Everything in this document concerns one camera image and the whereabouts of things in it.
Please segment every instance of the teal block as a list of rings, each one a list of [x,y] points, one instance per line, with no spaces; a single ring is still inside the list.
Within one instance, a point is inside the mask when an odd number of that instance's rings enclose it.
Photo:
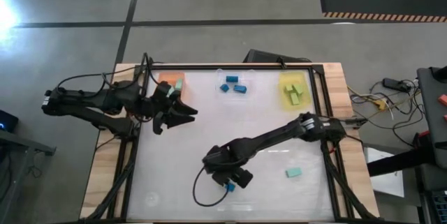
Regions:
[[[295,168],[287,169],[286,175],[288,178],[299,176],[299,175],[301,175],[301,168],[295,167]]]
[[[177,80],[177,82],[175,83],[175,89],[180,91],[180,90],[182,90],[182,86],[183,86],[183,79],[179,78]]]

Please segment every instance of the green block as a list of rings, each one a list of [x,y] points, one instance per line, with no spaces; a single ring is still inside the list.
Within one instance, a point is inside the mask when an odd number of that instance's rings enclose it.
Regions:
[[[298,94],[296,94],[296,93],[291,94],[291,102],[292,102],[292,105],[300,104],[300,100],[298,99]]]
[[[295,89],[296,93],[298,93],[298,95],[302,94],[302,89],[301,89],[301,86],[299,84],[294,84],[293,88]]]
[[[295,92],[294,90],[293,90],[293,87],[292,87],[292,84],[289,84],[289,85],[286,85],[285,87],[284,87],[284,91],[286,92],[286,93],[293,93],[293,92]]]
[[[175,91],[173,87],[170,87],[168,94],[166,94],[166,98],[169,98],[169,96]]]
[[[183,79],[182,78],[179,78],[178,80],[177,80],[177,82],[175,83],[175,88],[174,89],[176,89],[176,90],[181,90],[182,89],[182,86],[183,86]]]
[[[299,176],[301,174],[302,174],[301,173],[301,168],[299,168],[299,167],[291,168],[291,169],[287,169],[286,170],[286,175],[287,175],[288,178],[296,177],[296,176]]]

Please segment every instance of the electronic device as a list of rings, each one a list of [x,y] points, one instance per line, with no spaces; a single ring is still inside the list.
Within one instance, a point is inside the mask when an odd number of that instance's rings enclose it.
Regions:
[[[394,80],[391,78],[384,78],[382,80],[382,85],[385,88],[389,88],[389,89],[393,89],[396,91],[401,91],[401,92],[410,92],[411,90],[411,85],[404,82],[404,81],[398,81],[398,80]]]
[[[0,130],[12,133],[18,122],[19,119],[16,116],[0,110]]]

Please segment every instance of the black box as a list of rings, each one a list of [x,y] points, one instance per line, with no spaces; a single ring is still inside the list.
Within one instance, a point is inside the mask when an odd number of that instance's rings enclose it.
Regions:
[[[0,110],[0,130],[12,133],[18,121],[17,117]]]

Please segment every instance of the yellow object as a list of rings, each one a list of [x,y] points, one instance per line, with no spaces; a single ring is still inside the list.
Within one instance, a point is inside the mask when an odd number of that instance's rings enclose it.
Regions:
[[[298,95],[302,94],[302,89],[301,89],[301,86],[299,84],[294,84],[293,88],[295,89],[296,93],[298,93]]]
[[[278,91],[282,107],[285,110],[301,110],[302,108],[311,105],[312,97],[309,87],[307,86],[306,75],[308,75],[308,72],[305,70],[279,74]],[[294,91],[289,93],[287,86],[292,86]],[[300,95],[298,95],[296,87],[300,88],[300,91],[302,92]],[[293,94],[296,95],[295,100],[298,100],[298,102],[293,101]]]
[[[286,86],[284,87],[284,91],[287,92],[287,93],[293,93],[293,92],[295,92],[295,91],[293,90],[293,87],[292,87],[291,85],[286,85]]]
[[[373,102],[373,104],[377,105],[379,110],[385,110],[387,108],[386,103],[383,100],[373,100],[371,102]]]
[[[300,100],[298,99],[298,94],[291,93],[291,102],[292,102],[292,105],[299,105],[300,104]]]

